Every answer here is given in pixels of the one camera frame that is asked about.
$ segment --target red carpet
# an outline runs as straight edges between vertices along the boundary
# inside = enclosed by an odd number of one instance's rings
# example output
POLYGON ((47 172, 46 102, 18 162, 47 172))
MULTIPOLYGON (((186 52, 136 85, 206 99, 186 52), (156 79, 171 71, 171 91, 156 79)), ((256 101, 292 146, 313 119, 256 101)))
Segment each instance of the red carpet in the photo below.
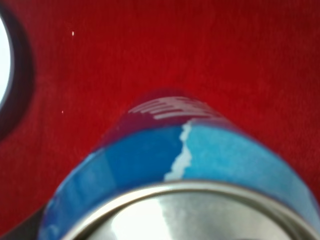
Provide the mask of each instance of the red carpet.
POLYGON ((159 87, 220 111, 283 156, 320 200, 318 0, 0 5, 12 17, 19 81, 0 116, 0 234, 50 198, 135 98, 159 87))

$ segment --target blue can body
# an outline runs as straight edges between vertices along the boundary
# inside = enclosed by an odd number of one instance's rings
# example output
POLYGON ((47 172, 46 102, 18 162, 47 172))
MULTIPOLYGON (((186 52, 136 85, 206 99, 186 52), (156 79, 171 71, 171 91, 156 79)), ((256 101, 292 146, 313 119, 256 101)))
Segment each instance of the blue can body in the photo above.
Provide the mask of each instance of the blue can body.
MULTIPOLYGON (((131 113, 159 113, 152 101, 139 106, 131 113)), ((148 126, 91 153, 48 203, 38 240, 61 239, 82 217, 119 194, 183 179, 213 180, 258 191, 293 209, 320 233, 318 205, 297 174, 278 155, 224 118, 212 115, 212 110, 196 107, 202 111, 191 110, 192 115, 187 108, 188 116, 178 111, 184 123, 148 126)))

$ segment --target can rim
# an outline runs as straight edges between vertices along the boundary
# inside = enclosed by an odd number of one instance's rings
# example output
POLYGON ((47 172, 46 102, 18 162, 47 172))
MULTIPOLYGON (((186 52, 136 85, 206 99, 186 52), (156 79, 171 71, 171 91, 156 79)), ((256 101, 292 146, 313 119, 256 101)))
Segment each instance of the can rim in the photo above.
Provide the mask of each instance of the can rim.
POLYGON ((280 227, 287 228, 295 236, 293 239, 320 240, 318 233, 301 216, 277 200, 238 185, 206 180, 165 182, 124 193, 106 201, 91 211, 91 213, 85 215, 61 240, 82 239, 80 236, 87 236, 90 228, 94 228, 97 224, 104 222, 108 219, 108 216, 126 206, 142 199, 172 192, 212 192, 233 197, 270 217, 280 227))

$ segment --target white speck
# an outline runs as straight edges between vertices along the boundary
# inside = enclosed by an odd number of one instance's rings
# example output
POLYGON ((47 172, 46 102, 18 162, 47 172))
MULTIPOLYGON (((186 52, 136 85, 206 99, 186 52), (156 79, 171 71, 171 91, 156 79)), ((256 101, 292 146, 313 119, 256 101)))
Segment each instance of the white speck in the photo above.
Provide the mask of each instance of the white speck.
POLYGON ((187 146, 187 139, 192 129, 192 120, 182 125, 182 133, 180 134, 180 140, 182 142, 181 153, 175 158, 171 171, 164 175, 165 181, 179 180, 184 176, 185 169, 191 165, 192 155, 187 146))

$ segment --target white stripe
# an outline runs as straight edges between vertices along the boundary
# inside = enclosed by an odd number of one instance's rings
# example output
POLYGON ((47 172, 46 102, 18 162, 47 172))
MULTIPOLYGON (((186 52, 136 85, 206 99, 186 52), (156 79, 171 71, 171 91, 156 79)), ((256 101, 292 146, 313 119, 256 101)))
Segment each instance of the white stripe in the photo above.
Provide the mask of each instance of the white stripe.
POLYGON ((180 110, 180 108, 177 108, 175 106, 166 106, 166 107, 162 107, 160 109, 154 109, 154 110, 150 111, 150 114, 167 112, 167 111, 170 111, 170 110, 180 110))
POLYGON ((192 120, 182 125, 182 133, 179 139, 182 142, 181 153, 174 159, 171 171, 164 175, 164 181, 180 180, 185 174, 185 169, 191 165, 192 155, 187 146, 187 139, 192 129, 192 120))
POLYGON ((178 116, 208 116, 211 117, 213 114, 208 112, 194 112, 194 111, 173 111, 163 114, 154 115, 153 118, 156 120, 166 119, 178 116))
POLYGON ((158 105, 165 105, 165 103, 162 103, 162 102, 153 102, 153 103, 150 103, 148 105, 144 105, 144 106, 139 106, 139 107, 135 107, 133 109, 131 109, 129 112, 133 112, 133 113, 137 113, 137 112, 140 112, 144 109, 147 109, 147 108, 152 108, 152 107, 156 107, 158 105))
POLYGON ((138 112, 141 109, 144 109, 146 107, 149 107, 150 105, 156 104, 156 103, 164 103, 164 104, 168 104, 170 103, 170 101, 191 101, 194 102, 196 100, 194 99, 190 99, 188 97, 185 96, 167 96, 167 97, 161 97, 161 98, 157 98, 157 99, 153 99, 150 101, 146 101, 138 106, 133 107, 132 109, 129 110, 129 113, 131 112, 138 112))
POLYGON ((141 112, 142 114, 148 113, 148 112, 151 113, 151 111, 153 111, 153 110, 165 109, 165 108, 168 108, 168 107, 171 107, 171 106, 168 105, 168 104, 166 104, 165 102, 162 102, 162 103, 160 103, 160 104, 158 104, 158 105, 156 105, 156 106, 152 106, 152 107, 145 108, 145 109, 141 110, 140 112, 141 112))

